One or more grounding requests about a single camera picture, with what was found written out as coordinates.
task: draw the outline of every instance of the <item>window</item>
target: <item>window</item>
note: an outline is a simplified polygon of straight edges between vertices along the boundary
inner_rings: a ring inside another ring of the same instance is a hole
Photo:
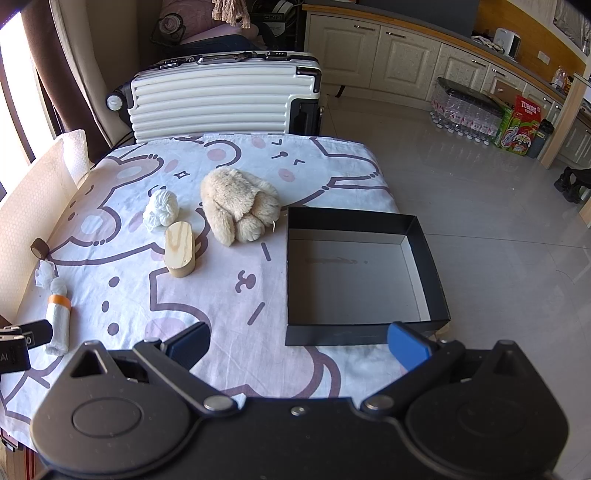
[[[20,14],[0,30],[0,80],[1,198],[54,140]]]
[[[554,25],[589,55],[591,22],[566,0],[557,0]]]

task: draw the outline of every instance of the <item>floor tile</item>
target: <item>floor tile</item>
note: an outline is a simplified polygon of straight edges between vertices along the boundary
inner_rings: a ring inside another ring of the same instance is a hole
[[[469,348],[518,342],[570,437],[557,472],[591,478],[591,231],[537,160],[438,129],[428,112],[328,98],[339,138],[376,155],[401,213],[427,234],[452,322]]]
[[[548,171],[438,129],[421,110],[387,105],[389,115],[366,113],[380,111],[376,103],[365,100],[363,112],[333,104],[336,133],[374,152],[399,207],[418,215],[426,232],[591,247],[580,206],[553,188],[562,163]]]
[[[566,475],[591,451],[591,349],[589,326],[580,321],[565,275],[544,244],[441,235],[427,241],[451,312],[447,335],[470,348],[515,340],[556,396],[570,420],[558,466]]]

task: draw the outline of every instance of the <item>roll of tape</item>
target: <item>roll of tape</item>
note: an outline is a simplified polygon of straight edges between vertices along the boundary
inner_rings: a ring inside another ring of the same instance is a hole
[[[179,14],[168,14],[158,24],[160,31],[163,34],[171,35],[183,26],[183,17]]]
[[[31,244],[31,252],[39,260],[45,260],[49,255],[49,246],[41,238],[35,238]]]

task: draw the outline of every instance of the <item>screw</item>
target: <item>screw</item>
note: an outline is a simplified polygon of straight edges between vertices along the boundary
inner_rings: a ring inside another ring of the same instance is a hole
[[[234,401],[225,395],[212,395],[203,401],[203,406],[211,411],[230,410],[234,405]]]
[[[363,402],[365,408],[374,412],[389,410],[394,406],[394,400],[387,395],[374,395]]]
[[[290,412],[294,417],[301,417],[308,413],[308,409],[306,407],[293,407]]]

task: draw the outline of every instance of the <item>bed sheet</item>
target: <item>bed sheet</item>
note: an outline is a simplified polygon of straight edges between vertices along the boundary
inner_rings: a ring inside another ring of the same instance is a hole
[[[84,341],[128,349],[167,339],[194,322],[211,347],[191,370],[218,390],[244,396],[351,396],[360,401],[403,374],[385,345],[287,347],[287,222],[258,241],[224,247],[213,237],[199,186],[232,166],[270,181],[289,205],[396,212],[376,159],[360,144],[295,135],[219,135],[158,140],[115,150],[91,171],[48,243],[72,300],[70,353],[31,354],[28,372],[4,375],[0,425],[31,446],[28,426],[47,389]],[[142,213],[157,189],[178,197],[191,223],[197,266],[172,277],[163,262],[164,228],[149,233]],[[17,323],[44,318],[48,292],[31,283]]]

